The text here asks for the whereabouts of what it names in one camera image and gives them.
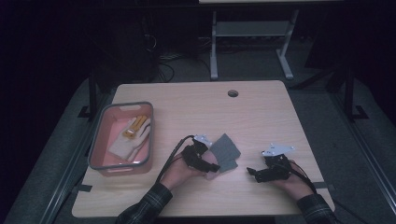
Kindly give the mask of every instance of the floor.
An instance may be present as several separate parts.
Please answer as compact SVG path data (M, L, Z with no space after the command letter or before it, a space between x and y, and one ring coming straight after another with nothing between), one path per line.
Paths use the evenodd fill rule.
M304 67L312 41L293 39L287 58L294 79L286 80L275 52L282 41L247 39L243 45L232 48L224 44L218 56L218 81L281 80L291 87L320 71ZM201 42L205 49L207 39ZM153 82L210 81L208 51L203 50L197 57L185 56L171 50L165 52L162 59L166 65L160 65L163 74ZM335 214L349 224L396 223L396 211L390 206L394 198L386 193L396 185L393 175L396 164L392 161L396 158L396 128L358 80L354 105L361 105L369 118L350 122L342 107L343 89L328 93L325 89L328 80L325 77L303 90L289 90L289 94L330 187ZM110 104L113 95L114 90L110 94L97 92L99 108ZM85 80L60 118L5 223L114 223L114 217L76 218L71 214L76 186L88 166L86 156L94 127L94 121L78 117L81 108L87 105L89 89ZM384 176L378 177L382 173L375 169L374 161L380 164L385 181ZM298 224L304 223L304 219L276 217L276 223Z

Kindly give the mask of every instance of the yellow object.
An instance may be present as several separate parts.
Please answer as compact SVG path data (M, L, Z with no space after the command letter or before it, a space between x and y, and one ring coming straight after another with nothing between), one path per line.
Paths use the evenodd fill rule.
M123 132L123 136L127 137L129 139L133 139L134 136L136 135L136 132L139 131L140 127L142 127L143 123L146 121L148 117L146 116L137 116L136 120L134 123L129 127L129 129L125 130Z

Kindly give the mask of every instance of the metal frame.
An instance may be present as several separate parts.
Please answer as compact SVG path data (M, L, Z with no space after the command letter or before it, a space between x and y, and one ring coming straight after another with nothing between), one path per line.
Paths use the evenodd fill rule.
M295 22L299 10L292 12L289 21L217 21L216 11L213 11L212 20L212 50L210 52L210 79L219 78L218 59L216 56L217 36L285 36L285 42L281 49L276 50L276 56L282 66L286 79L293 79L286 59L291 35L293 34Z

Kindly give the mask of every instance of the white part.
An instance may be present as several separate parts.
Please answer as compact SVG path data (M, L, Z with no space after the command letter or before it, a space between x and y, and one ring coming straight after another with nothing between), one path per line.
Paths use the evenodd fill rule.
M212 146L212 142L207 139L206 134L195 135L194 139L198 142L204 143L207 147Z
M270 147L267 150L265 150L262 153L262 155L264 157L274 157L293 150L295 150L295 148L291 146L281 146L278 144L271 143Z

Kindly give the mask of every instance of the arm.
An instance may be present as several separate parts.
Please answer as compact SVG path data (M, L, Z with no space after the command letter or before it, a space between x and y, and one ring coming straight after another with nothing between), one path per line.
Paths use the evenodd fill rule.
M116 223L152 223L172 199L171 190L198 175L204 175L204 173L191 169L180 154L176 155L171 166L163 174L160 183L154 184L139 203L124 210L118 216Z
M291 168L303 173L300 168L291 163ZM287 180L272 181L274 185L285 190L297 202L298 207L308 224L338 223L332 209L319 194L315 194L297 175L291 174Z

